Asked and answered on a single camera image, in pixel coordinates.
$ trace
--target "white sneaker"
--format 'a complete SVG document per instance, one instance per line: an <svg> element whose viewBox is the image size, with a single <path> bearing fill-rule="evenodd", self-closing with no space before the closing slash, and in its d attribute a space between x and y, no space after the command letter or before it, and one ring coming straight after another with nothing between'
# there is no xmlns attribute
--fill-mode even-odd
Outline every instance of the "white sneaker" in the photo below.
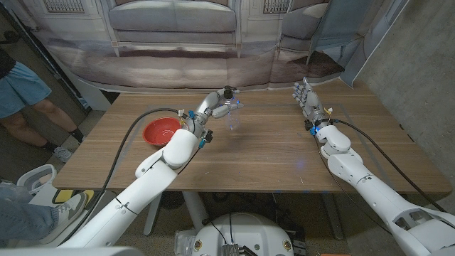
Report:
<svg viewBox="0 0 455 256"><path fill-rule="evenodd" d="M81 214L86 202L87 194L79 193L70 198L70 200L56 206L55 209L58 210L58 224L48 236L40 240L40 243L48 244L54 241Z"/></svg>
<svg viewBox="0 0 455 256"><path fill-rule="evenodd" d="M84 142L84 141L85 141L85 136L82 138L82 142ZM78 142L79 145L80 145L82 142Z"/></svg>
<svg viewBox="0 0 455 256"><path fill-rule="evenodd" d="M52 153L55 157L58 158L58 160L62 161L63 163L66 163L70 157L71 157L71 152L67 150L66 148L62 146L58 146L54 149L54 152Z"/></svg>

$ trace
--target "table top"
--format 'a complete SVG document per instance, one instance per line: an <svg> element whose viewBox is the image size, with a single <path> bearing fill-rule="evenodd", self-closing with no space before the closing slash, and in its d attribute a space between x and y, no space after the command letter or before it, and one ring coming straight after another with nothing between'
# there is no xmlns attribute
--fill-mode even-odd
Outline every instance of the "table top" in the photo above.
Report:
<svg viewBox="0 0 455 256"><path fill-rule="evenodd" d="M425 192L448 193L451 186L424 152L400 129L394 117L368 87L357 82L352 90L341 81L314 87L333 118L350 122L370 135L389 157ZM229 131L225 120L210 118L206 128L213 140L206 144L169 186L170 191L244 191L339 193L319 156L316 142L304 129L304 116L292 89L242 92L245 104L238 114L240 128ZM194 110L205 94L122 93L53 181L57 188L99 189L131 123L157 107ZM136 167L157 148L142 139L142 130L158 117L150 114L133 129L120 155L108 188L126 188ZM372 144L351 128L337 127L352 141L364 164L399 193L416 193ZM344 181L347 191L354 191Z"/></svg>

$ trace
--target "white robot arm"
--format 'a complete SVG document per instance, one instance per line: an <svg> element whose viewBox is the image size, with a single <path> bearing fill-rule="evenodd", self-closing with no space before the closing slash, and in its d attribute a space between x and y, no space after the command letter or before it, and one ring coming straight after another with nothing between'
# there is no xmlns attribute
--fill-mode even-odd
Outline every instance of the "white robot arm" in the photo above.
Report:
<svg viewBox="0 0 455 256"><path fill-rule="evenodd" d="M322 104L305 79L303 86L296 85L293 96L309 117L316 138L324 143L321 154L328 159L330 172L359 192L406 255L449 255L444 254L446 250L454 253L455 216L412 204L373 175L350 147L349 138L328 123Z"/></svg>
<svg viewBox="0 0 455 256"><path fill-rule="evenodd" d="M137 180L59 247L103 247L115 244L141 210L177 177L174 170L181 168L189 161L199 139L202 139L202 143L199 144L200 148L205 141L210 142L212 132L204 128L209 116L216 113L215 118L219 118L230 110L243 107L240 103L217 107L226 97L232 97L234 91L236 89L233 87L225 87L225 89L210 93L198 109L191 114L192 120L186 120L188 130L177 130L164 148L145 159L136 169Z"/></svg>

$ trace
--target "jeans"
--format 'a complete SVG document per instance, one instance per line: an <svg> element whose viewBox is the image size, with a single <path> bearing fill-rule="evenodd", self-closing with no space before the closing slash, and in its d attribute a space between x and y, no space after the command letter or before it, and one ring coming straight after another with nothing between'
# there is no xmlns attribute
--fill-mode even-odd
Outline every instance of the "jeans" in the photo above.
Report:
<svg viewBox="0 0 455 256"><path fill-rule="evenodd" d="M45 238L58 224L58 210L0 199L0 247L6 241L39 240Z"/></svg>

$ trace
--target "black cable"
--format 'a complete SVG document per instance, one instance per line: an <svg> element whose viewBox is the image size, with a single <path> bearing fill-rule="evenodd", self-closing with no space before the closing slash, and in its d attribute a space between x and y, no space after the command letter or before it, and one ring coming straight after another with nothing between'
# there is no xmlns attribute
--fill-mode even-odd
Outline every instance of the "black cable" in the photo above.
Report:
<svg viewBox="0 0 455 256"><path fill-rule="evenodd" d="M194 117L191 119L193 120L193 134L194 134L194 132L196 131L196 125L194 124Z"/></svg>
<svg viewBox="0 0 455 256"><path fill-rule="evenodd" d="M360 130L359 128L355 127L354 125L348 123L348 122L344 122L343 120L339 120L339 119L335 119L334 120L335 123L341 123L341 124L345 124L351 128L353 128L355 131L357 132L360 132L365 138L367 138L371 144L373 144L373 146L375 146L375 148L389 161L390 164L392 164L392 166L398 171L398 173L403 177L405 178L405 180L407 182L409 182L409 184L411 184L411 186L413 188L415 188L415 190L417 190L425 199L427 199L434 207L436 207L438 210L440 210L441 212L447 212L446 210L444 210L444 208L442 208L438 203L436 203L435 201L433 201L433 199L431 199L422 189L419 188L419 186L417 186L393 161L392 159L376 144L375 141L373 141L373 139L371 139L371 137L369 137L365 132L363 132L362 130Z"/></svg>
<svg viewBox="0 0 455 256"><path fill-rule="evenodd" d="M136 118L136 120L134 120L134 122L132 123L132 125L129 127L128 129L128 132L125 134L125 136L123 137L123 140L122 140L122 143L120 144L119 146L119 149L117 150L117 154L115 155L115 158L114 158L114 161L112 162L112 166L111 166L111 169L109 171L109 174L107 174L107 178L106 178L106 181L104 183L104 185L102 186L101 188L101 191L97 194L97 197L95 199L95 203L92 204L92 207L90 207L90 209L88 209L88 212L87 214L84 216L84 218L79 222L79 224L77 224L77 226L73 229L73 231L71 231L71 233L64 239L63 242L61 242L61 244L63 244L64 242L68 241L68 239L70 239L76 232L77 230L79 230L79 228L82 226L82 224L84 224L84 222L88 219L88 216L90 216L90 214L93 212L93 209L95 208L95 206L98 204L98 202L100 201L101 199L101 196L102 194L106 191L106 187L107 187L107 184L109 183L111 177L112 177L112 174L114 173L114 169L115 169L115 166L117 165L117 161L119 160L119 156L120 156L120 152L122 151L123 149L123 146L125 144L125 142L127 141L128 139L128 136L129 134L131 133L131 131L133 130L134 126L136 126L137 122L139 122L139 120L141 120L142 118L144 118L145 116L149 115L149 114L152 114L152 113L155 113L155 112L159 112L159 111L170 111L170 112L175 112L178 114L178 110L175 110L175 109L171 109L171 108L158 108L158 109L155 109L155 110L150 110L150 111L147 111L143 114L141 114L139 117ZM183 117L184 118L187 118L188 116L186 114L183 114Z"/></svg>
<svg viewBox="0 0 455 256"><path fill-rule="evenodd" d="M240 197L240 198L243 199L245 202L249 203L250 205L252 205L252 206L254 206L254 207L256 207L256 208L261 208L261 207L259 207L257 204L255 204L254 201L259 201L259 202L263 203L265 206L268 206L268 205L269 205L268 202L262 200L261 198L257 198L255 194L253 194L253 198L247 198L246 195L248 195L248 193L241 193L241 194L239 194L239 193L233 193L233 195ZM282 213L282 218L288 220L288 221L290 222L290 224L293 225L295 228L298 228L298 229L300 229L300 230L304 230L304 229L303 229L299 224L297 224L291 217L289 217L290 212L289 212L288 209L283 210L283 209L281 209L280 207L278 207L278 205L275 204L275 203L273 204L273 207L274 207L275 210L278 210L279 212L281 212L281 213Z"/></svg>
<svg viewBox="0 0 455 256"><path fill-rule="evenodd" d="M217 227L215 227L215 224L213 224L212 221L210 221L210 223L212 223L212 226L213 226L214 228L216 228L216 230L218 230L218 232L220 233L220 235L223 237L223 240L225 241L225 245L227 245L228 243L226 242L225 236L221 233L221 231L220 231Z"/></svg>
<svg viewBox="0 0 455 256"><path fill-rule="evenodd" d="M232 221L231 221L231 212L229 212L229 226L230 226L230 242L233 244L234 243L234 238L232 238Z"/></svg>
<svg viewBox="0 0 455 256"><path fill-rule="evenodd" d="M196 150L196 152L194 153L194 155L190 158L190 161L188 161L188 163L185 164L185 166L177 173L177 175L179 175L183 170L185 170L185 168L187 167L187 165L191 162L191 160L193 160L194 156L199 152L199 149Z"/></svg>
<svg viewBox="0 0 455 256"><path fill-rule="evenodd" d="M313 136L314 138L314 141L316 142L316 146L318 147L318 152L319 152L319 156L321 157L321 160L322 160L322 163L324 164L324 166L327 168L327 171L328 173L330 174L330 176L332 176L333 180L336 182L336 184L341 188L341 190L347 195L347 197L349 198L349 200L351 202L353 202L355 204L355 206L357 206L357 208L363 213L365 214L371 221L373 221L374 223L376 223L376 225L378 225L380 228L382 228L385 232L389 233L389 234L392 234L389 230L387 230L386 228L384 228L381 224L379 224L379 222L377 222L375 219L373 219L373 217L371 217L368 213L366 213L355 201L353 198L351 198L351 196L349 196L348 192L346 192L344 190L344 188L341 186L341 184L336 180L335 176L332 174L332 172L330 171L330 169L328 168L327 166L327 163L326 161L324 161L324 158L322 157L322 154L321 154L321 151L319 150L319 143L318 143L318 140L316 138L316 136Z"/></svg>

